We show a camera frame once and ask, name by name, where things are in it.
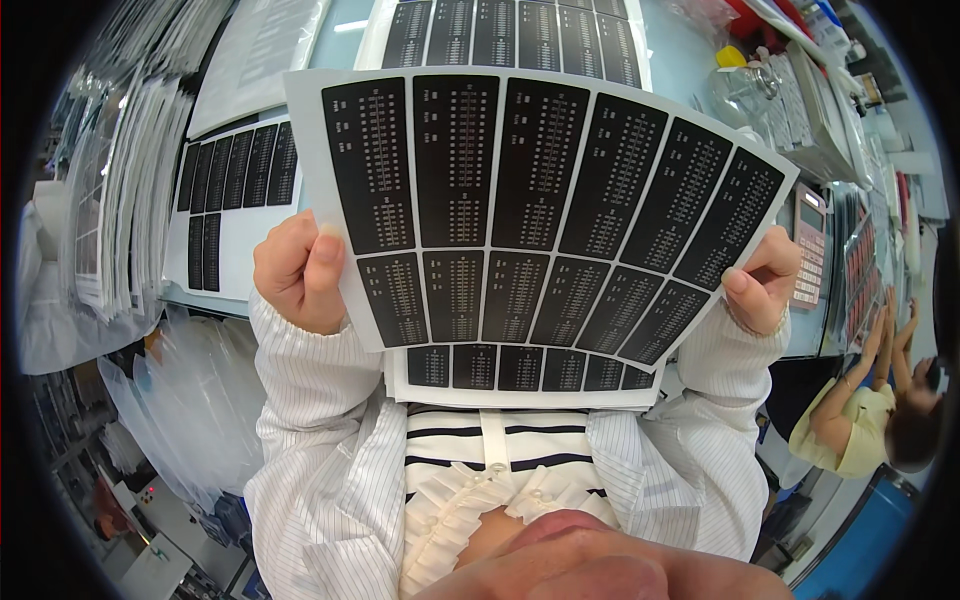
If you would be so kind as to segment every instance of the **desk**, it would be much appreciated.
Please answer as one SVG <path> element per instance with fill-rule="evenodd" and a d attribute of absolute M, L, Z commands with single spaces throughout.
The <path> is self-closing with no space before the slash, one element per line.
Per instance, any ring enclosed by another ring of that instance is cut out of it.
<path fill-rule="evenodd" d="M 704 37 L 683 18 L 668 11 L 660 0 L 639 0 L 639 4 L 650 52 L 654 92 L 689 107 L 696 107 L 699 102 L 704 114 L 716 118 L 709 100 L 707 83 L 707 75 L 717 67 L 714 58 L 716 49 L 712 40 Z M 363 30 L 337 31 L 337 26 L 368 18 L 372 7 L 373 0 L 331 0 L 329 12 L 318 33 L 310 68 L 352 68 Z M 259 117 L 263 120 L 282 114 L 286 114 L 286 107 L 262 112 Z M 300 210 L 309 206 L 305 191 L 300 193 L 299 206 Z M 202 308 L 214 313 L 249 316 L 245 301 L 193 296 L 175 284 L 170 284 L 162 296 L 175 304 Z M 821 305 L 813 311 L 792 309 L 793 337 L 786 356 L 817 354 L 823 337 L 826 302 L 826 299 L 822 298 Z"/>

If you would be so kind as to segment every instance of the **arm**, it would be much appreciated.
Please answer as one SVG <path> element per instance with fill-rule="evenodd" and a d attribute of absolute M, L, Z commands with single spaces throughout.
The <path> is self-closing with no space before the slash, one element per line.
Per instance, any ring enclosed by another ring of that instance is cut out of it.
<path fill-rule="evenodd" d="M 656 468 L 674 469 L 702 498 L 696 550 L 747 561 L 756 546 L 768 495 L 755 458 L 756 409 L 770 394 L 767 367 L 790 340 L 786 307 L 799 268 L 799 249 L 771 228 L 744 270 L 725 276 L 728 299 L 681 344 L 684 396 L 641 420 L 657 451 L 650 460 L 663 462 Z"/>
<path fill-rule="evenodd" d="M 894 337 L 892 364 L 894 368 L 894 384 L 898 393 L 905 392 L 910 387 L 912 374 L 910 371 L 910 346 L 913 344 L 913 332 L 917 328 L 919 315 L 917 314 L 917 299 L 910 301 L 910 321 L 897 332 Z"/>
<path fill-rule="evenodd" d="M 336 493 L 349 448 L 380 381 L 382 355 L 363 351 L 337 282 L 343 241 L 307 210 L 271 230 L 253 253 L 250 318 L 267 392 L 257 421 L 265 464 L 244 488 L 260 573 L 274 598 L 320 597 L 300 553 L 316 542 L 304 491 L 323 478 Z"/>
<path fill-rule="evenodd" d="M 863 341 L 860 361 L 830 388 L 827 395 L 820 400 L 820 404 L 810 412 L 810 430 L 817 436 L 817 440 L 833 450 L 838 460 L 842 460 L 844 452 L 847 451 L 853 429 L 853 423 L 841 411 L 850 396 L 853 396 L 853 391 L 863 383 L 876 360 L 876 352 L 884 336 L 887 308 L 883 306 L 874 316 L 870 334 Z"/>

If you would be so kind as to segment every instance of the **white ruffled blouse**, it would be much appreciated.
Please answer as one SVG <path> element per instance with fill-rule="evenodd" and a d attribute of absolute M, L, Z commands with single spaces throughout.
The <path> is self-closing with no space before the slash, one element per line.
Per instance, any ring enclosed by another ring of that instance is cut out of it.
<path fill-rule="evenodd" d="M 577 509 L 619 528 L 589 455 L 586 411 L 412 407 L 400 597 L 453 570 L 480 515 L 506 506 L 528 525 Z"/>

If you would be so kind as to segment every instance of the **hand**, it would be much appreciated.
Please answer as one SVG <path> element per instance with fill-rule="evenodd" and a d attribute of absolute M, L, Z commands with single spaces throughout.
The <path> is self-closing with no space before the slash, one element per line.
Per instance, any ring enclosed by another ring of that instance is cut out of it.
<path fill-rule="evenodd" d="M 723 274 L 727 304 L 736 318 L 760 335 L 776 331 L 793 297 L 801 258 L 786 229 L 769 228 L 743 269 Z"/>
<path fill-rule="evenodd" d="M 253 285 L 281 317 L 300 329 L 329 335 L 347 314 L 337 287 L 344 240 L 336 228 L 317 230 L 313 211 L 286 219 L 253 249 Z"/>
<path fill-rule="evenodd" d="M 917 366 L 913 370 L 913 382 L 915 385 L 926 387 L 926 374 L 930 371 L 930 365 L 933 364 L 933 361 L 936 360 L 936 357 L 925 358 L 917 363 Z"/>
<path fill-rule="evenodd" d="M 876 353 L 880 350 L 880 341 L 883 339 L 883 322 L 887 318 L 887 307 L 880 308 L 874 316 L 874 321 L 870 324 L 870 335 L 863 341 L 863 347 L 860 350 L 860 361 L 864 364 L 871 364 L 876 360 Z"/>

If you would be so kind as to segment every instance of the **black label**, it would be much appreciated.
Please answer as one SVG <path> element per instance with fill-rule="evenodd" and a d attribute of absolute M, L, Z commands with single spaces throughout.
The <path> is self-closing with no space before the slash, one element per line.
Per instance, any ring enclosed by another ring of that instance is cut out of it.
<path fill-rule="evenodd" d="M 743 148 L 684 253 L 674 275 L 708 290 L 733 266 L 777 196 L 783 173 Z"/>
<path fill-rule="evenodd" d="M 545 254 L 490 253 L 483 341 L 513 344 L 527 341 L 549 262 L 550 257 Z"/>
<path fill-rule="evenodd" d="M 560 33 L 557 7 L 539 2 L 520 2 L 517 28 L 519 67 L 560 71 Z"/>
<path fill-rule="evenodd" d="M 450 346 L 408 348 L 407 381 L 410 385 L 449 387 Z"/>
<path fill-rule="evenodd" d="M 190 144 L 183 156 L 183 170 L 180 175 L 180 192 L 177 194 L 177 212 L 190 209 L 190 192 L 193 191 L 193 177 L 197 173 L 197 156 L 200 144 Z"/>
<path fill-rule="evenodd" d="M 426 63 L 467 64 L 472 26 L 473 0 L 438 0 Z"/>
<path fill-rule="evenodd" d="M 543 348 L 529 346 L 500 347 L 500 375 L 496 389 L 510 392 L 535 392 L 540 388 Z"/>
<path fill-rule="evenodd" d="M 600 45 L 603 48 L 607 81 L 641 87 L 640 68 L 636 60 L 634 35 L 630 33 L 630 21 L 597 14 L 597 26 L 600 29 Z"/>
<path fill-rule="evenodd" d="M 617 355 L 629 360 L 653 365 L 663 356 L 700 309 L 709 300 L 709 294 L 687 287 L 678 281 L 668 281 L 654 300 L 643 320 L 636 326 Z"/>
<path fill-rule="evenodd" d="M 496 379 L 496 346 L 465 344 L 453 347 L 453 387 L 492 390 Z"/>
<path fill-rule="evenodd" d="M 206 212 L 215 212 L 224 206 L 224 188 L 227 183 L 227 165 L 233 137 L 218 139 L 210 162 L 210 177 L 206 190 Z"/>
<path fill-rule="evenodd" d="M 267 186 L 267 206 L 291 204 L 294 201 L 294 175 L 297 173 L 297 146 L 290 121 L 280 123 L 276 133 L 274 165 Z"/>
<path fill-rule="evenodd" d="M 620 388 L 623 363 L 613 358 L 591 354 L 587 360 L 587 382 L 584 392 L 606 392 Z"/>
<path fill-rule="evenodd" d="M 253 130 L 238 133 L 233 137 L 233 147 L 230 149 L 230 161 L 227 165 L 224 210 L 243 206 L 243 187 L 247 181 L 247 161 L 250 159 L 252 142 Z"/>
<path fill-rule="evenodd" d="M 270 163 L 274 157 L 276 125 L 258 128 L 253 133 L 250 162 L 247 166 L 247 186 L 244 189 L 243 206 L 263 206 L 267 203 L 267 182 L 270 178 Z"/>
<path fill-rule="evenodd" d="M 624 390 L 649 390 L 654 387 L 655 372 L 641 371 L 627 365 L 627 371 L 623 373 Z"/>
<path fill-rule="evenodd" d="M 636 325 L 663 277 L 617 267 L 584 328 L 577 348 L 613 354 Z"/>
<path fill-rule="evenodd" d="M 475 342 L 483 293 L 483 251 L 424 252 L 423 277 L 434 342 Z"/>
<path fill-rule="evenodd" d="M 564 72 L 603 79 L 600 37 L 593 12 L 561 7 L 560 35 L 564 41 Z"/>
<path fill-rule="evenodd" d="M 553 250 L 588 99 L 580 87 L 510 78 L 494 246 Z"/>
<path fill-rule="evenodd" d="M 545 392 L 580 392 L 587 355 L 575 350 L 546 349 L 543 368 Z"/>
<path fill-rule="evenodd" d="M 204 289 L 220 291 L 220 213 L 204 216 Z"/>
<path fill-rule="evenodd" d="M 667 114 L 597 94 L 561 252 L 613 260 L 663 136 Z"/>
<path fill-rule="evenodd" d="M 618 16 L 621 19 L 629 18 L 627 6 L 623 0 L 594 0 L 594 6 L 597 12 L 609 14 L 610 16 Z"/>
<path fill-rule="evenodd" d="M 610 265 L 558 256 L 547 279 L 531 344 L 573 346 Z"/>
<path fill-rule="evenodd" d="M 707 205 L 732 144 L 674 119 L 620 261 L 669 273 Z"/>
<path fill-rule="evenodd" d="M 473 64 L 513 67 L 515 62 L 516 2 L 480 0 L 473 40 Z"/>
<path fill-rule="evenodd" d="M 423 46 L 426 45 L 432 5 L 432 2 L 401 2 L 396 5 L 394 24 L 390 26 L 383 52 L 383 68 L 420 66 L 423 63 Z"/>
<path fill-rule="evenodd" d="M 414 248 L 403 78 L 328 87 L 323 96 L 353 251 Z"/>
<path fill-rule="evenodd" d="M 357 269 L 386 348 L 429 342 L 420 299 L 417 255 L 391 254 L 360 258 Z"/>
<path fill-rule="evenodd" d="M 190 214 L 204 212 L 206 208 L 206 188 L 210 179 L 210 163 L 213 161 L 213 142 L 200 147 L 197 157 L 197 172 L 193 178 L 193 190 L 190 192 Z"/>
<path fill-rule="evenodd" d="M 204 288 L 204 216 L 190 217 L 186 234 L 186 276 L 191 290 Z"/>
<path fill-rule="evenodd" d="M 483 246 L 499 79 L 414 78 L 420 237 L 426 248 Z"/>

